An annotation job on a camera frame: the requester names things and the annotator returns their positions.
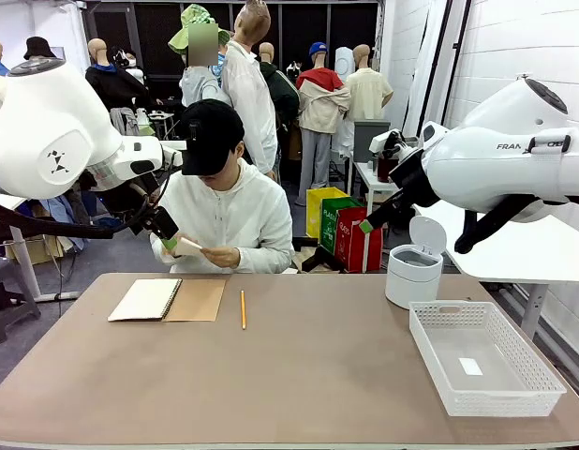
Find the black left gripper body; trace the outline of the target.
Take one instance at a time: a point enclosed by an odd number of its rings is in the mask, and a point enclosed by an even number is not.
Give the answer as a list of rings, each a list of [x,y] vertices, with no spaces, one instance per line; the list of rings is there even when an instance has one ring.
[[[172,239],[179,231],[167,210],[159,205],[148,207],[140,217],[140,224],[161,239]]]

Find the person's left hand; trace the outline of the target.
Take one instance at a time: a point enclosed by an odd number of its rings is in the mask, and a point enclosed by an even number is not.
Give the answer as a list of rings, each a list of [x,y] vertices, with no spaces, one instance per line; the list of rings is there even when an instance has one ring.
[[[200,252],[210,263],[220,268],[235,269],[241,260],[237,247],[203,247]]]

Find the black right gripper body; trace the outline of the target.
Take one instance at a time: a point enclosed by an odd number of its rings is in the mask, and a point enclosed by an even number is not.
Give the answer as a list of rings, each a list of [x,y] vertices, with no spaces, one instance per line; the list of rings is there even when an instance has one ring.
[[[412,205],[429,207],[439,201],[423,169],[422,159],[423,149],[416,150],[390,172],[390,179],[398,187],[391,198],[394,209],[407,209]]]

